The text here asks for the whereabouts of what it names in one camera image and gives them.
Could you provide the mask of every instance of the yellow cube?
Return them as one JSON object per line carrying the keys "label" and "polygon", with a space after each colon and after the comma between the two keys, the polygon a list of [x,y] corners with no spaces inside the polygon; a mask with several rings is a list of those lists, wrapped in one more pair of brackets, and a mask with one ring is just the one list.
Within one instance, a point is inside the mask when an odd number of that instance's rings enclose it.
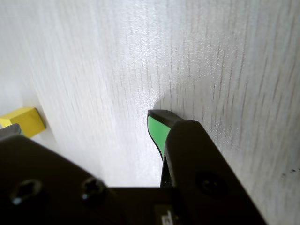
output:
{"label": "yellow cube", "polygon": [[37,110],[33,107],[23,107],[0,116],[0,124],[3,128],[14,123],[20,125],[26,137],[33,137],[45,130],[45,126]]}

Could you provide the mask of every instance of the white wood grain surface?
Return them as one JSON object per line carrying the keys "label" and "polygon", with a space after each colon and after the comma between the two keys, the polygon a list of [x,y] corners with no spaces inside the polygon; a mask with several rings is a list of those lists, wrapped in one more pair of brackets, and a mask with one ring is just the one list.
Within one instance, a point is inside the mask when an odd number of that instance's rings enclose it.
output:
{"label": "white wood grain surface", "polygon": [[111,186],[157,186],[151,108],[197,120],[275,225],[300,223],[298,0],[0,0],[0,113]]}

